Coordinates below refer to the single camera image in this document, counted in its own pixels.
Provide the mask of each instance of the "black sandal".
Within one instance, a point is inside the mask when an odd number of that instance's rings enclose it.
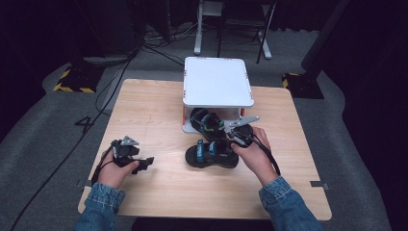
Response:
[[[237,166],[239,159],[239,156],[232,150],[227,141],[203,143],[202,140],[198,140],[197,145],[190,147],[186,151],[186,161],[192,167],[220,166],[234,168]]]

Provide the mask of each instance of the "denim jacket sleeve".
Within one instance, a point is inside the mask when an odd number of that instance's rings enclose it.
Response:
[[[95,183],[85,201],[84,213],[73,230],[114,230],[115,218],[125,192]]]
[[[324,230],[300,194],[282,176],[265,185],[259,196],[276,231]]]

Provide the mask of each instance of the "white shelf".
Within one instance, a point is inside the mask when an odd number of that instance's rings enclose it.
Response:
[[[190,124],[194,108],[209,109],[229,124],[254,104],[243,60],[188,57],[184,75],[185,132],[196,133]]]

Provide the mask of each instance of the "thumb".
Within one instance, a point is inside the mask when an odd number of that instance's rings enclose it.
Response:
[[[126,172],[126,174],[129,174],[133,170],[135,170],[136,167],[139,166],[139,164],[140,164],[139,161],[135,161],[135,162],[132,162],[132,163],[130,163],[129,165],[127,165],[125,167],[122,167],[122,169]]]
[[[232,143],[231,143],[231,148],[232,148],[232,150],[233,150],[235,153],[237,153],[237,151],[238,151],[238,149],[240,148],[240,146],[237,145],[236,143],[232,142]]]

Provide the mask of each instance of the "hand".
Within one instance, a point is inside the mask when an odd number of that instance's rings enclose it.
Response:
[[[256,136],[259,141],[270,150],[270,144],[265,130],[257,127],[252,128],[254,137]],[[231,143],[231,147],[235,153],[241,156],[246,166],[255,173],[262,186],[278,178],[278,174],[270,163],[267,154],[257,143],[253,142],[247,148]]]
[[[119,167],[113,160],[114,152],[111,150],[103,161],[102,166],[104,167],[99,172],[97,182],[118,190],[123,184],[125,177],[139,166],[139,161],[132,162],[125,167]]]

